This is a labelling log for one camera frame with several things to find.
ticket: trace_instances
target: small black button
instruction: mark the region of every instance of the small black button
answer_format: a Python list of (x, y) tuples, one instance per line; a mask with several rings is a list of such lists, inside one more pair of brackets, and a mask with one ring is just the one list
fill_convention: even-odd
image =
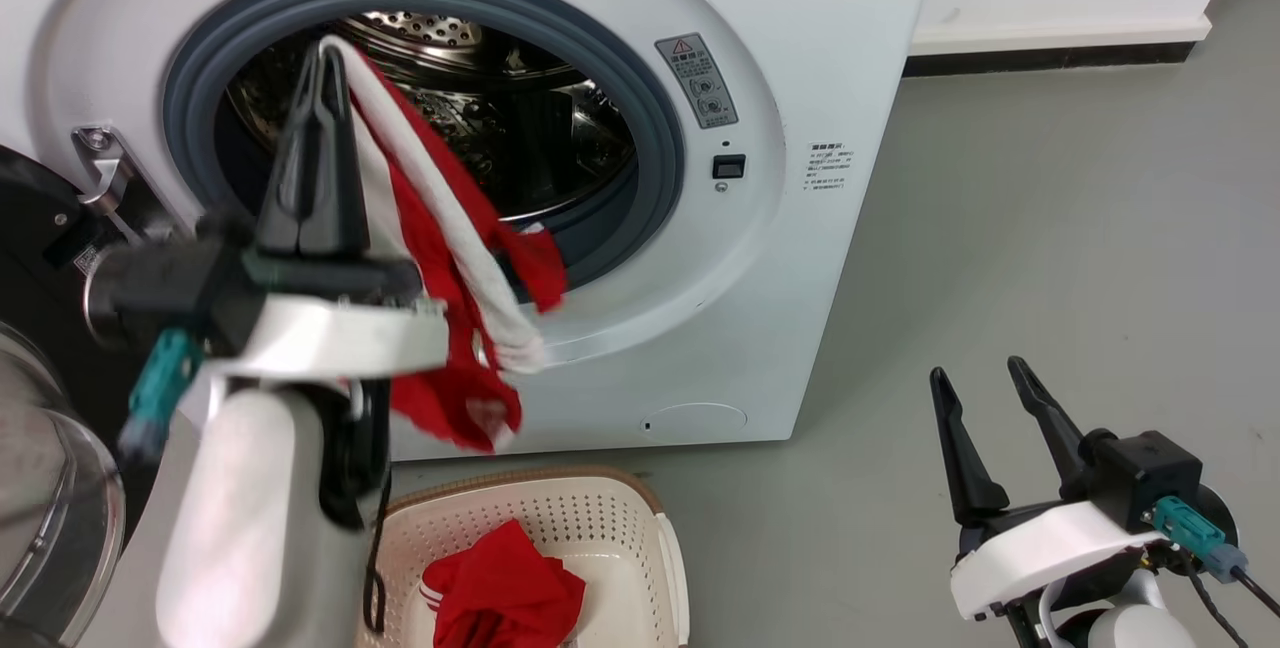
[(746, 173), (746, 156), (736, 152), (732, 156), (716, 156), (712, 159), (712, 178), (723, 181), (726, 178), (741, 178)]

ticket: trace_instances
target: gray floor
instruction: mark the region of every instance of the gray floor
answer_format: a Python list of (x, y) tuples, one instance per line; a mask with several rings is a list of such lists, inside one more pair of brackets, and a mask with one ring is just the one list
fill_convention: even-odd
[[(947, 593), (950, 520), (927, 374), (943, 365), (1014, 502), (1053, 497), (1004, 361), (1085, 429), (1197, 452), (1280, 589), (1280, 0), (1216, 0), (1180, 67), (909, 79), (800, 415), (783, 444), (407, 466), (640, 471), (676, 521), (698, 648), (1011, 645)], [(1172, 610), (1225, 644), (1185, 581)], [(1215, 592), (1257, 644), (1277, 624)]]

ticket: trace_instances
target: white baseboard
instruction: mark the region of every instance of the white baseboard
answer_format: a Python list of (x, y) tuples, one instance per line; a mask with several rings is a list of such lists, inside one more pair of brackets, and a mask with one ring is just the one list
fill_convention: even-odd
[(916, 28), (913, 56), (1029, 51), (1038, 47), (1133, 46), (1201, 41), (1212, 24), (1204, 15), (1160, 23), (1034, 29), (964, 29), (947, 26)]

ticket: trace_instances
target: dark floor trim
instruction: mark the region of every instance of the dark floor trim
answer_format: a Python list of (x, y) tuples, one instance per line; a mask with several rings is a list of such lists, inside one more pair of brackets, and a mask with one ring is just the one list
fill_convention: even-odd
[(1007, 70), (1059, 70), (1100, 65), (1148, 65), (1185, 63), (1196, 41), (1143, 44), (1137, 46), (1038, 47), (1030, 51), (992, 51), (909, 56), (902, 78), (1007, 73)]

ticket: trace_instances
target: stainless steel drum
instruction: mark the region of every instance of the stainless steel drum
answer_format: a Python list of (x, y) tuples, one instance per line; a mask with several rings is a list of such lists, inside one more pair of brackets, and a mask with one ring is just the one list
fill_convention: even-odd
[(280, 38), (227, 92), (268, 150), (300, 56), (338, 33), (360, 46), (430, 120), (506, 220), (534, 220), (591, 196), (634, 161), (626, 120), (557, 56), (453, 15), (370, 12)]

